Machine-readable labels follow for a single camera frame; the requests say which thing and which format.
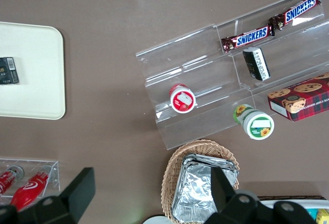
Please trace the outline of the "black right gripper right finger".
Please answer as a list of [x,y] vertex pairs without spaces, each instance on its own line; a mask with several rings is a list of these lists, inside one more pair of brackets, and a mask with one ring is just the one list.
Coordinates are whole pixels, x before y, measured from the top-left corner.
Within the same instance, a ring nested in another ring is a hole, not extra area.
[[217,212],[205,223],[254,223],[256,199],[249,192],[236,192],[220,167],[211,169],[211,194]]

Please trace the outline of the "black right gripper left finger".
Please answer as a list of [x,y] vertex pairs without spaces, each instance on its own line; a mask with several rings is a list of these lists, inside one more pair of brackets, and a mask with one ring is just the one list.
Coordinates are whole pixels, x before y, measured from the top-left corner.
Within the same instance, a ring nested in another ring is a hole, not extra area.
[[85,167],[60,195],[44,198],[34,206],[36,222],[78,223],[95,193],[95,170]]

